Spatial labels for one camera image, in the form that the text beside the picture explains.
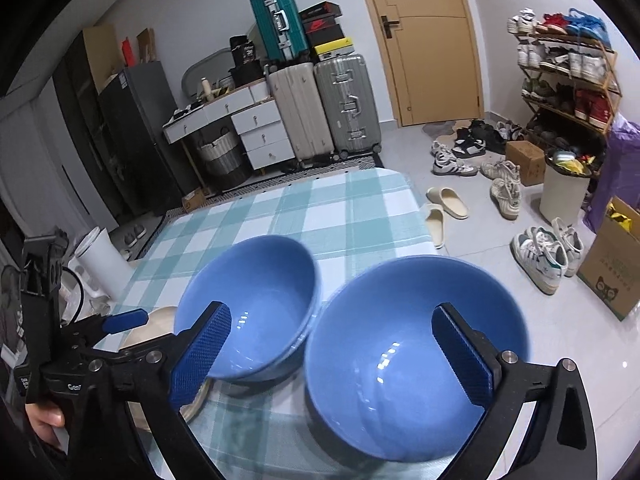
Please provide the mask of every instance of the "beige slipper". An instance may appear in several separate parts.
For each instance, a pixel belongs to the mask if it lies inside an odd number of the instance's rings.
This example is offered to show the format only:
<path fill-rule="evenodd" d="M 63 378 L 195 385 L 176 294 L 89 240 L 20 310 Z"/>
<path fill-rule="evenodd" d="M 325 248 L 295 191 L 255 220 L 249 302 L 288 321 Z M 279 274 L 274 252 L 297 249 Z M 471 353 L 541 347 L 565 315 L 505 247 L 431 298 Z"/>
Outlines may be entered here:
<path fill-rule="evenodd" d="M 464 220 L 469 216 L 468 207 L 450 187 L 432 187 L 427 191 L 427 198 L 434 204 L 441 205 L 453 218 Z"/>
<path fill-rule="evenodd" d="M 436 249 L 444 247 L 444 211 L 439 204 L 425 204 L 420 209 Z"/>
<path fill-rule="evenodd" d="M 143 341 L 160 337 L 164 334 L 170 334 L 174 330 L 174 318 L 177 310 L 175 306 L 166 306 L 154 310 L 149 314 L 149 321 L 146 322 L 146 325 L 134 328 L 129 332 L 129 335 L 127 335 L 120 344 L 120 350 L 127 346 L 137 345 Z M 202 407 L 204 401 L 207 399 L 211 382 L 211 379 L 206 378 L 198 390 L 195 399 L 193 399 L 193 402 L 180 408 L 180 414 L 185 422 L 189 422 Z M 129 411 L 131 412 L 133 423 L 137 428 L 151 432 L 142 407 L 137 402 L 129 402 Z"/>

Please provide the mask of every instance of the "doormat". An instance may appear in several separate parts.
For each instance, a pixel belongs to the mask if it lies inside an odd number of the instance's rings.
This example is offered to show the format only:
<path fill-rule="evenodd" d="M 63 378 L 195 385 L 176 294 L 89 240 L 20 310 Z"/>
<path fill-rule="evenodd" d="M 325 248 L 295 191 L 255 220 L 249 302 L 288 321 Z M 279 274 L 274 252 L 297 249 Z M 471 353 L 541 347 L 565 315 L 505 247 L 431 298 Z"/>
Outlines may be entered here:
<path fill-rule="evenodd" d="M 306 178 L 316 177 L 319 175 L 333 173 L 335 171 L 340 170 L 371 170 L 372 168 L 384 168 L 382 164 L 382 160 L 380 160 L 380 156 L 377 153 L 370 153 L 368 155 L 355 156 L 348 160 L 341 160 L 340 162 L 334 162 L 333 164 L 329 164 L 324 168 L 310 168 L 309 170 L 300 170 L 295 173 L 288 173 L 284 175 L 274 176 L 272 178 L 268 178 L 267 180 L 262 180 L 260 182 L 255 182 L 253 184 L 249 184 L 247 186 L 241 186 L 231 191 L 227 191 L 218 196 L 212 196 L 209 198 L 203 207 L 211 207 L 213 205 L 219 205 L 229 200 L 235 200 L 240 198 L 241 196 L 251 195 L 253 193 L 264 191 L 270 189 L 272 187 L 282 186 L 283 184 L 290 184 L 291 182 L 296 182 L 299 180 L 305 180 Z M 153 233 L 151 238 L 147 241 L 143 249 L 140 251 L 137 259 L 144 258 L 148 253 L 149 249 L 156 241 L 156 238 L 160 235 L 160 233 L 164 230 L 164 228 L 173 222 L 175 219 L 180 218 L 185 215 L 185 211 L 181 207 L 176 207 L 175 209 L 170 209 L 164 215 L 164 219 L 162 219 L 162 223 L 158 226 L 158 229 Z"/>

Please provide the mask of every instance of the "red shoe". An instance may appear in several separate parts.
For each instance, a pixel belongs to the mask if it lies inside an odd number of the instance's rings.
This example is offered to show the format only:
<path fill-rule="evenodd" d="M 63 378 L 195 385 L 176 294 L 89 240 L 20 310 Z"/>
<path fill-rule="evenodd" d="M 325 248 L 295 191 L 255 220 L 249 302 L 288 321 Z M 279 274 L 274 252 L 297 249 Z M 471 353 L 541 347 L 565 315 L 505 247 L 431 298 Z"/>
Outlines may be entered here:
<path fill-rule="evenodd" d="M 611 106 L 603 94 L 592 93 L 590 96 L 591 113 L 589 122 L 597 128 L 604 130 L 611 120 Z"/>
<path fill-rule="evenodd" d="M 589 90 L 577 90 L 575 92 L 575 116 L 583 121 L 589 120 L 591 110 L 591 96 Z"/>
<path fill-rule="evenodd" d="M 560 13 L 558 14 L 545 14 L 545 21 L 541 25 L 536 27 L 536 30 L 541 34 L 551 32 L 553 34 L 566 34 L 564 28 L 569 25 L 569 22 Z"/>

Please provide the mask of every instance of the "bowl rim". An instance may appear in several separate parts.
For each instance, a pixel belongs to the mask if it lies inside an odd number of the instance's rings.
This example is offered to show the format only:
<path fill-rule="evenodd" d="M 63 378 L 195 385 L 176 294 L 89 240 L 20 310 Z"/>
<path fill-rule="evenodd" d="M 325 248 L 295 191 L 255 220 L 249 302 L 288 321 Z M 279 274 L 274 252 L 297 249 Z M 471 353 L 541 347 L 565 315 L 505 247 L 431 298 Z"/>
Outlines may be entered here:
<path fill-rule="evenodd" d="M 268 361 L 267 363 L 262 364 L 259 367 L 253 368 L 252 370 L 245 370 L 244 372 L 238 372 L 237 374 L 227 374 L 223 376 L 207 375 L 207 377 L 210 377 L 214 380 L 227 381 L 227 382 L 240 381 L 240 380 L 250 378 L 259 373 L 262 373 L 268 368 L 271 368 L 277 364 L 280 364 L 281 362 L 284 361 L 284 359 L 292 355 L 293 352 L 295 352 L 300 345 L 302 345 L 304 340 L 308 337 L 309 333 L 312 331 L 313 325 L 315 325 L 315 323 L 318 320 L 318 314 L 320 311 L 320 302 L 318 301 L 318 298 L 320 297 L 320 288 L 321 288 L 321 277 L 320 277 L 320 269 L 318 266 L 318 262 L 316 261 L 316 258 L 313 256 L 311 251 L 309 251 L 309 249 L 304 244 L 302 244 L 300 241 L 296 240 L 295 238 L 292 238 L 286 235 L 255 236 L 252 238 L 247 238 L 247 240 L 242 240 L 241 242 L 238 242 L 237 244 L 234 244 L 231 247 L 227 248 L 225 251 L 223 251 L 218 256 L 216 256 L 213 260 L 211 260 L 207 265 L 205 265 L 202 269 L 199 270 L 199 272 L 197 272 L 194 275 L 194 277 L 191 279 L 191 281 L 187 285 L 187 288 L 184 289 L 184 293 L 182 294 L 182 297 L 178 302 L 178 309 L 180 308 L 180 302 L 182 301 L 182 298 L 187 294 L 187 291 L 189 290 L 189 288 L 191 287 L 191 285 L 197 279 L 197 277 L 200 275 L 201 272 L 204 272 L 205 270 L 209 269 L 209 267 L 213 266 L 222 256 L 229 253 L 230 251 L 235 250 L 235 248 L 239 246 L 261 243 L 266 240 L 280 240 L 280 241 L 286 240 L 286 243 L 293 242 L 293 246 L 302 248 L 303 254 L 308 256 L 309 260 L 311 261 L 313 265 L 313 272 L 314 272 L 314 288 L 313 288 L 311 300 L 309 301 L 309 304 L 307 306 L 305 317 L 303 317 L 302 321 L 300 322 L 300 325 L 298 326 L 298 329 L 296 330 L 294 336 L 289 340 L 289 342 L 287 342 L 286 345 L 284 345 L 282 352 L 278 354 L 276 358 Z"/>
<path fill-rule="evenodd" d="M 441 254 L 417 254 L 417 255 L 412 255 L 412 256 L 401 256 L 399 258 L 393 258 L 391 260 L 387 260 L 386 262 L 382 262 L 380 264 L 377 264 L 375 266 L 369 267 L 369 269 L 364 270 L 363 272 L 361 272 L 360 274 L 358 274 L 357 276 L 355 276 L 352 280 L 349 280 L 347 282 L 344 283 L 344 285 L 337 290 L 334 294 L 332 294 L 331 298 L 329 298 L 329 300 L 326 302 L 324 308 L 321 309 L 321 312 L 318 315 L 318 318 L 316 319 L 316 326 L 313 330 L 313 332 L 309 335 L 308 337 L 308 341 L 306 342 L 306 348 L 305 348 L 305 359 L 304 359 L 304 365 L 303 365 L 303 370 L 304 370 L 304 375 L 305 375 L 305 386 L 306 386 L 306 390 L 309 393 L 309 397 L 311 399 L 311 402 L 314 406 L 314 409 L 316 410 L 316 413 L 318 413 L 318 415 L 320 416 L 320 418 L 322 419 L 322 421 L 341 439 L 343 439 L 349 446 L 363 452 L 366 453 L 368 455 L 371 455 L 375 458 L 379 458 L 380 460 L 387 460 L 387 461 L 392 461 L 392 462 L 396 462 L 395 460 L 389 458 L 388 456 L 384 456 L 383 454 L 377 454 L 375 452 L 373 452 L 372 450 L 364 450 L 361 447 L 359 447 L 356 442 L 351 438 L 350 434 L 345 433 L 342 428 L 337 425 L 337 424 L 333 424 L 332 421 L 328 418 L 325 417 L 322 412 L 320 411 L 320 409 L 318 408 L 318 404 L 316 403 L 316 400 L 314 398 L 314 393 L 312 391 L 312 387 L 310 385 L 310 381 L 308 379 L 308 371 L 309 371 L 309 355 L 310 355 L 310 349 L 313 348 L 313 344 L 314 341 L 316 339 L 316 334 L 318 333 L 318 330 L 316 330 L 319 326 L 319 324 L 322 321 L 322 316 L 324 316 L 324 314 L 329 310 L 329 307 L 331 307 L 332 303 L 334 302 L 334 300 L 336 298 L 338 298 L 338 296 L 340 296 L 342 294 L 343 291 L 345 291 L 348 286 L 351 286 L 352 284 L 356 283 L 357 281 L 359 281 L 360 279 L 363 279 L 364 277 L 366 277 L 370 272 L 373 272 L 381 267 L 388 267 L 391 266 L 393 264 L 397 264 L 398 262 L 402 262 L 402 261 L 407 261 L 407 260 L 451 260 L 453 262 L 456 262 L 457 264 L 463 264 L 464 266 L 469 266 L 472 267 L 474 269 L 477 270 L 481 270 L 482 272 L 484 272 L 487 276 L 489 276 L 492 280 L 492 282 L 494 282 L 496 285 L 498 285 L 499 288 L 502 288 L 507 295 L 511 298 L 511 300 L 513 301 L 513 304 L 516 306 L 517 309 L 517 313 L 519 314 L 519 317 L 522 321 L 522 325 L 524 327 L 524 336 L 525 336 L 525 345 L 527 348 L 527 352 L 530 354 L 531 353 L 531 342 L 530 342 L 530 336 L 529 336 L 529 328 L 527 327 L 527 323 L 524 317 L 524 314 L 522 313 L 522 309 L 520 307 L 520 305 L 518 304 L 518 302 L 516 301 L 516 299 L 513 297 L 513 294 L 510 293 L 510 291 L 491 273 L 489 273 L 487 270 L 483 269 L 480 266 L 477 266 L 476 264 L 472 264 L 470 262 L 466 262 L 465 260 L 460 260 L 458 258 L 453 258 L 452 256 L 443 256 Z M 426 463 L 429 462 L 435 462 L 436 460 L 442 460 L 444 457 L 439 458 L 439 459 L 434 459 L 434 460 L 430 460 Z"/>

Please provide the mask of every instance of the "black cable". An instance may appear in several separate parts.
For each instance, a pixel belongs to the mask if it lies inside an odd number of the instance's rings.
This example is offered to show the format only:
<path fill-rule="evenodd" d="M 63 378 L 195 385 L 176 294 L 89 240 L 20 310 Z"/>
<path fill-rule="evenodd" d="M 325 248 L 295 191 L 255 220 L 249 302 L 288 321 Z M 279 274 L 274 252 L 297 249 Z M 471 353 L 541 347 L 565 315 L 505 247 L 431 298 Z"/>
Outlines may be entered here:
<path fill-rule="evenodd" d="M 62 270 L 66 270 L 66 272 L 71 274 L 75 278 L 76 282 L 78 282 L 78 286 L 80 287 L 80 303 L 78 303 L 78 308 L 76 308 L 76 312 L 74 316 L 71 318 L 71 321 L 69 321 L 69 324 L 71 324 L 76 319 L 78 319 L 78 315 L 80 314 L 80 310 L 82 309 L 82 304 L 84 303 L 84 287 L 82 286 L 82 282 L 80 281 L 80 278 L 78 278 L 78 275 L 75 272 L 73 272 L 71 269 L 65 266 L 62 267 Z"/>

